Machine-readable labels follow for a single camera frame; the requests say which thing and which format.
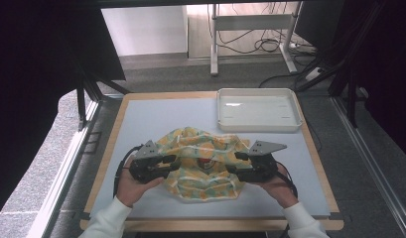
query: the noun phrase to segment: gray carpet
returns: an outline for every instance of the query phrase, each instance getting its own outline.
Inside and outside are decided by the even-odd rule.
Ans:
[[[119,84],[134,92],[219,90],[226,87],[258,87],[261,81],[270,76],[287,74],[287,68],[280,59],[243,61],[245,60],[239,63],[221,64],[218,77],[211,77],[209,66],[204,63],[168,67],[155,65],[152,68],[136,69],[128,69],[128,65],[123,65],[126,68],[127,81],[119,82]],[[289,87],[293,84],[293,79],[294,77],[276,78],[268,81],[264,86]],[[325,96],[329,83],[326,80],[298,96],[344,219],[343,230],[329,232],[330,236],[403,237],[350,136],[338,118],[330,99]],[[100,86],[106,94],[117,93],[103,84]],[[92,124],[87,143],[82,147],[81,158],[78,158],[74,166],[63,198],[48,229],[47,237],[76,237],[81,233],[78,225],[81,213],[91,190],[120,102],[119,99],[110,97],[105,97],[101,102],[98,117]],[[370,118],[361,102],[357,105],[356,118],[359,130],[370,144],[371,150],[378,155],[378,162],[383,167],[385,175],[406,205],[405,155]],[[59,140],[70,140],[70,137],[59,137]],[[29,193],[29,187],[32,184],[38,186],[35,178],[23,181],[20,189]],[[44,188],[38,193],[46,194],[46,189]],[[38,203],[40,198],[39,195],[37,200],[32,202]],[[20,204],[21,201],[23,201],[23,197],[16,195],[8,206]],[[29,224],[34,219],[38,206],[32,206],[27,210],[22,209],[21,206],[14,206],[15,208],[12,210],[26,212],[0,215],[0,237],[25,236],[23,234],[29,230]],[[24,220],[26,223],[20,225],[20,220]],[[280,232],[269,232],[269,237],[278,237],[279,234]],[[134,236],[135,234],[125,234],[124,237]]]

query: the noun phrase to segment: crumpled cloth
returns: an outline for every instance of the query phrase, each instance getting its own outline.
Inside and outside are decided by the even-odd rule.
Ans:
[[[169,173],[164,184],[169,192],[187,201],[213,201],[237,198],[244,186],[225,165],[251,168],[249,161],[238,160],[235,152],[248,152],[248,147],[232,134],[215,136],[200,129],[177,129],[157,143],[161,155],[176,155],[181,160],[177,171]],[[199,162],[210,161],[210,167]]]

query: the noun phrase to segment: table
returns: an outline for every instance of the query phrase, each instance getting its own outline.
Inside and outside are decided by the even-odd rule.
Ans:
[[[131,100],[162,100],[162,99],[198,99],[198,98],[216,98],[215,91],[202,92],[165,92],[165,93],[134,93],[124,96],[112,133],[110,135],[102,162],[100,164],[93,188],[91,190],[84,213],[90,213],[96,202],[103,180],[108,170],[110,160],[115,150],[116,141],[120,134],[120,128],[125,118],[125,112]],[[314,142],[310,135],[307,125],[304,123],[301,131],[308,146],[309,154],[315,171],[324,192],[329,210],[329,217],[318,218],[324,224],[327,230],[340,230],[343,228],[343,221],[339,214],[338,206],[331,190],[327,176],[321,164],[319,155],[315,149]],[[85,229],[88,220],[80,221],[80,226]],[[287,221],[283,218],[271,219],[268,217],[251,218],[235,217],[230,219],[208,219],[206,217],[193,219],[127,219],[125,222],[125,231],[267,231],[281,230],[286,226]]]

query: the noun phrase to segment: plastic tray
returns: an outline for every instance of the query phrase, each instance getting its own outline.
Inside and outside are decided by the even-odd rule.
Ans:
[[[218,127],[226,132],[295,132],[302,125],[287,88],[224,88],[217,92]]]

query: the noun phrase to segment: white sleeve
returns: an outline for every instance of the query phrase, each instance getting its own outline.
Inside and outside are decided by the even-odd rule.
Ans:
[[[132,208],[125,206],[115,196],[112,202],[88,222],[87,228],[80,238],[122,237],[124,222]]]
[[[283,209],[283,213],[289,222],[291,238],[329,237],[321,222],[314,219],[301,202]]]

